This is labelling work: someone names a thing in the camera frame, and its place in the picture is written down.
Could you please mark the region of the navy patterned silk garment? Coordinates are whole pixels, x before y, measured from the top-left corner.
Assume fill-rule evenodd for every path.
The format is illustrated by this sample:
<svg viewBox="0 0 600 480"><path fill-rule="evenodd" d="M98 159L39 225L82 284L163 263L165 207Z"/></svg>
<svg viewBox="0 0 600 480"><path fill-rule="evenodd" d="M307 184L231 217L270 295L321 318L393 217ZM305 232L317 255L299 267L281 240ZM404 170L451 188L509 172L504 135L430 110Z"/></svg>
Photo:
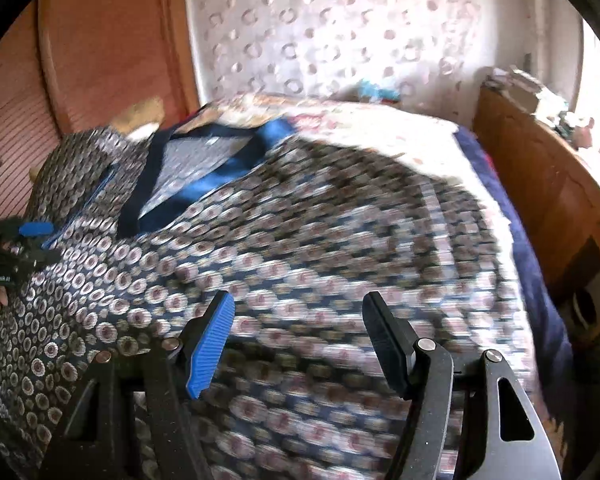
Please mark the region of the navy patterned silk garment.
<svg viewBox="0 0 600 480"><path fill-rule="evenodd" d="M218 479L377 479L408 406L362 319L379 292L451 352L501 351L535 385L510 252L469 192L387 156L311 141L283 119L143 142L68 136L27 210L58 263L0 313L0 450L38 473L98 352L137 356L229 292L212 385L190 404Z"/></svg>

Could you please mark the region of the navy blue blanket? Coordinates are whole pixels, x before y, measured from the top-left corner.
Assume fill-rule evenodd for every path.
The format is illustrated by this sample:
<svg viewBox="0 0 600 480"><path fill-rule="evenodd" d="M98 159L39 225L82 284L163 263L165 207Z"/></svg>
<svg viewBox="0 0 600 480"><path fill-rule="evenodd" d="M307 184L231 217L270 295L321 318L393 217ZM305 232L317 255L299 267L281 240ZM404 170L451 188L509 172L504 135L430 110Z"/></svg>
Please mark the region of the navy blue blanket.
<svg viewBox="0 0 600 480"><path fill-rule="evenodd" d="M538 258L488 155L467 128L460 126L454 136L481 183L509 221L513 258L532 331L543 401L550 416L564 418L574 404L573 352L565 323L550 299Z"/></svg>

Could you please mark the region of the long wooden cabinet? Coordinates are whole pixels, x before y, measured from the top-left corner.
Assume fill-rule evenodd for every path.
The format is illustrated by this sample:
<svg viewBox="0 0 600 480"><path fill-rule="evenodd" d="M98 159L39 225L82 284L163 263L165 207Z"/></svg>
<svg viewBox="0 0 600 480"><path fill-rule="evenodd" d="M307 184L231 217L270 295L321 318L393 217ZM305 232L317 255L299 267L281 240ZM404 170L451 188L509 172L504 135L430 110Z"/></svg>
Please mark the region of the long wooden cabinet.
<svg viewBox="0 0 600 480"><path fill-rule="evenodd" d="M553 130L480 88L472 131L491 157L556 304L600 273L600 177Z"/></svg>

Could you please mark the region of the floral quilt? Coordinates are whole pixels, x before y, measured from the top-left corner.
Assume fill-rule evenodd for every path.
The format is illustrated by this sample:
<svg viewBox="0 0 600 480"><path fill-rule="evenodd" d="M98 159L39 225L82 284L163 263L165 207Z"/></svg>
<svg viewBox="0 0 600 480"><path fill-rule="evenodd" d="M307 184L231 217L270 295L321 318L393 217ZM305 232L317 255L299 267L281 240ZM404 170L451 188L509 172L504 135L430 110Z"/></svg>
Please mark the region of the floral quilt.
<svg viewBox="0 0 600 480"><path fill-rule="evenodd" d="M454 122L380 104L245 93L207 104L186 126L217 122L252 128L279 117L294 124L302 138L370 150L468 192L495 237L500 263L506 270L515 267L509 220L460 148L460 126Z"/></svg>

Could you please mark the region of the wooden headboard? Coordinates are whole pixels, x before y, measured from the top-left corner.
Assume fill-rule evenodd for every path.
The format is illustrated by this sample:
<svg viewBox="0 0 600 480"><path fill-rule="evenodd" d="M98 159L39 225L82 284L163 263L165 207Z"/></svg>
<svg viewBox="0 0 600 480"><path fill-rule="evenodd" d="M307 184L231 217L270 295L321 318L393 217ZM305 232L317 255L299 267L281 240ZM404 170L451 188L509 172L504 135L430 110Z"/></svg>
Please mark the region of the wooden headboard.
<svg viewBox="0 0 600 480"><path fill-rule="evenodd" d="M0 40L0 219L64 136L154 96L165 125L200 105L185 0L32 0Z"/></svg>

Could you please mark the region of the blue tissue box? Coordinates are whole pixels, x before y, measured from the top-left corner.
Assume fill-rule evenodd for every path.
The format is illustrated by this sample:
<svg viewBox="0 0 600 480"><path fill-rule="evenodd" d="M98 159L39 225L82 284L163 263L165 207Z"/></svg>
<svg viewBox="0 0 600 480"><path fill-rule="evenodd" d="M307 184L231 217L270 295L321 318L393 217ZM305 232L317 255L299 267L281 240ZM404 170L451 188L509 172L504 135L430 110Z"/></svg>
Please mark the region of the blue tissue box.
<svg viewBox="0 0 600 480"><path fill-rule="evenodd" d="M365 103L399 104L401 95L398 90L382 88L378 84L362 80L358 83L358 100Z"/></svg>

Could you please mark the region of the stack of books and papers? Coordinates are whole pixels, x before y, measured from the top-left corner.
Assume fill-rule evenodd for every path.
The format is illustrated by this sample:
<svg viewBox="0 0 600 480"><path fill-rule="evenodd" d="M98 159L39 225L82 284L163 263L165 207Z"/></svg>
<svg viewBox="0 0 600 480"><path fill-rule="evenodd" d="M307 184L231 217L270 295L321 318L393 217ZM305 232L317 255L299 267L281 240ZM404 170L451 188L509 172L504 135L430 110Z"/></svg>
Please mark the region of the stack of books and papers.
<svg viewBox="0 0 600 480"><path fill-rule="evenodd" d="M565 99L515 65L493 67L484 84L534 117L557 117L568 110Z"/></svg>

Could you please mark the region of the white circle-patterned curtain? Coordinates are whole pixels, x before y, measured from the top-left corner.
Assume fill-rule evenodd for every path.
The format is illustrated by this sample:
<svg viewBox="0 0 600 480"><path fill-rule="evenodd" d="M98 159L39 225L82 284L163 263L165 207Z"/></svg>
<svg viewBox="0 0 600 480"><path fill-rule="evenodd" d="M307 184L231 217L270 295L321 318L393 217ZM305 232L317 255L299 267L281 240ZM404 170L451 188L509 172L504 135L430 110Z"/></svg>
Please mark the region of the white circle-patterned curtain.
<svg viewBox="0 0 600 480"><path fill-rule="evenodd" d="M490 68L524 59L528 27L524 0L187 0L187 18L204 101L370 84L465 125Z"/></svg>

